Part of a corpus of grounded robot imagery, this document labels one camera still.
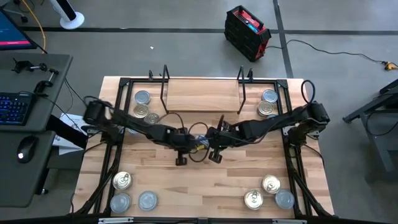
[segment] monitor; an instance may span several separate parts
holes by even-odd
[[[0,50],[36,48],[37,44],[0,8]]]

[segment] white paper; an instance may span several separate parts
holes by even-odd
[[[84,125],[87,125],[83,121],[83,117],[74,115],[74,114],[67,114],[67,115],[68,116],[66,116],[64,113],[62,113],[60,120],[63,121],[65,124],[69,125],[70,127],[73,127],[74,129],[83,132],[81,130],[81,127]],[[59,146],[59,148],[60,148],[59,154],[60,155],[63,155],[63,154],[69,153],[69,152],[76,152],[76,151],[83,150],[82,148],[74,145],[74,143],[67,141],[66,139],[61,138],[60,136],[57,136],[57,135],[55,136],[55,139],[52,144],[53,144],[53,146]]]

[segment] keyboard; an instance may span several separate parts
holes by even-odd
[[[33,94],[0,93],[0,125],[25,125],[33,104]]]

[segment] gray floor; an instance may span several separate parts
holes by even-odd
[[[222,29],[226,11],[243,4],[270,29],[278,29],[272,0],[71,0],[84,13],[83,27],[102,28],[197,28]],[[288,30],[398,30],[398,2],[394,0],[279,0],[284,29]],[[46,27],[58,27],[59,18],[48,1],[36,6],[37,17]],[[37,26],[29,17],[28,26]],[[40,32],[28,32],[42,43]],[[223,34],[195,33],[90,33],[47,32],[50,53],[72,54],[68,79],[80,95],[97,95],[105,75],[159,73],[167,64],[173,76],[236,76],[240,65],[254,69],[256,77],[287,77],[282,51],[267,50],[266,56],[250,63],[225,41]],[[286,35],[329,51],[364,53],[377,60],[398,62],[396,35]],[[278,34],[271,45],[280,46]],[[291,42],[288,47],[293,76],[312,80],[316,100],[322,102],[331,123],[320,138],[335,213],[343,218],[398,223],[398,185],[364,181],[374,163],[371,147],[360,121],[345,124],[341,118],[376,95],[381,87],[398,78],[376,63],[350,55],[328,55]],[[63,89],[57,103],[70,106]],[[71,113],[81,114],[75,98]],[[52,172],[50,193],[35,197],[25,209],[2,208],[2,219],[42,217],[68,213],[69,197],[78,172]]]

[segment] wooden tabletop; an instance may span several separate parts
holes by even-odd
[[[102,100],[114,104],[118,92],[120,77],[104,77],[101,93]],[[288,79],[289,94],[292,107],[305,104],[300,93],[302,79]],[[256,113],[261,93],[273,89],[272,85],[246,85],[246,103],[240,115],[224,113],[225,120],[231,124],[247,119],[260,119]],[[147,90],[151,94],[149,108],[160,116],[165,114],[160,101],[160,83],[138,83],[133,86],[133,95],[139,90]],[[134,97],[130,105],[130,113],[134,106]],[[196,122],[204,122],[216,126],[221,113],[179,113],[186,127]],[[174,114],[165,117],[162,124],[181,127],[180,120]],[[192,134],[204,134],[206,128],[195,126]],[[87,147],[97,144],[99,136],[89,140]],[[308,145],[319,151],[318,143],[308,139]],[[73,203],[79,209],[97,187],[104,157],[105,145],[98,146],[85,154]],[[194,154],[194,159],[203,157],[205,152]],[[293,210],[279,208],[274,196],[261,189],[261,180],[267,174],[277,176],[283,189],[289,189],[287,168],[280,131],[268,133],[264,140],[255,145],[227,148],[221,152],[223,160],[220,164],[205,159],[194,163],[188,159],[186,166],[176,167],[177,152],[164,146],[148,141],[143,135],[132,135],[126,132],[119,171],[132,175],[133,184],[124,192],[132,197],[131,208],[122,216],[141,217],[212,217],[212,218],[293,218]],[[322,160],[317,154],[302,148],[302,159],[307,178],[307,185],[326,211],[333,213],[328,184]],[[109,189],[105,188],[101,211],[104,209]],[[264,203],[259,210],[248,209],[243,201],[249,189],[258,189],[264,195]],[[298,189],[300,208],[304,210],[302,193]],[[150,212],[142,211],[138,205],[139,195],[145,191],[154,191],[159,198],[158,206]]]

